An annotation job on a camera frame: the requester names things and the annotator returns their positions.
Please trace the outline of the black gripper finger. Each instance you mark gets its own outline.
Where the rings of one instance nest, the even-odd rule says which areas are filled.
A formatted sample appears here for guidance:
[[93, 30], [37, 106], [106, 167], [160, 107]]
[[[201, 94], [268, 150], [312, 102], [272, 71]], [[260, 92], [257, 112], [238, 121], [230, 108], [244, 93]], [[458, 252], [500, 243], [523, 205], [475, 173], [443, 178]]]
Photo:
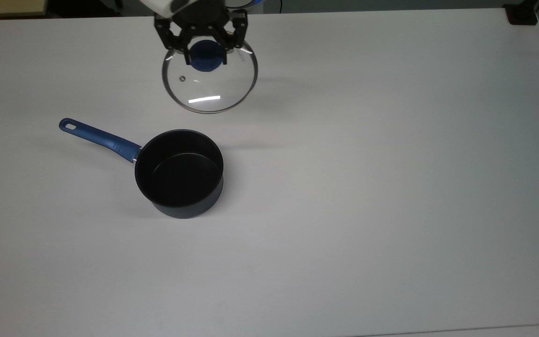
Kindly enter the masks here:
[[[224, 27], [231, 23], [232, 32], [228, 32]], [[241, 48], [244, 45], [246, 31], [248, 29], [247, 10], [223, 10], [222, 11], [222, 51], [223, 64], [227, 64], [227, 54], [233, 49]]]
[[171, 23], [173, 21], [170, 18], [155, 17], [154, 27], [158, 33], [160, 40], [164, 47], [169, 51], [179, 52], [182, 54], [185, 60], [185, 64], [190, 66], [192, 60], [190, 57], [189, 44], [192, 40], [192, 28], [181, 28], [180, 34], [177, 36], [171, 30]]

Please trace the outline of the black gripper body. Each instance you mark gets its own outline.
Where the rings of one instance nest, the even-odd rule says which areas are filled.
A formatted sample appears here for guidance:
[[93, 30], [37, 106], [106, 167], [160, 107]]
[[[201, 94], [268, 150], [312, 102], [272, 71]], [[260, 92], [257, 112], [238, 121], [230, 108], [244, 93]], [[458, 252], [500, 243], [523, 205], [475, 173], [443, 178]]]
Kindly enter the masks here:
[[172, 21], [181, 28], [182, 41], [198, 36], [211, 36], [217, 41], [227, 39], [224, 26], [229, 15], [224, 0], [174, 0], [172, 14]]

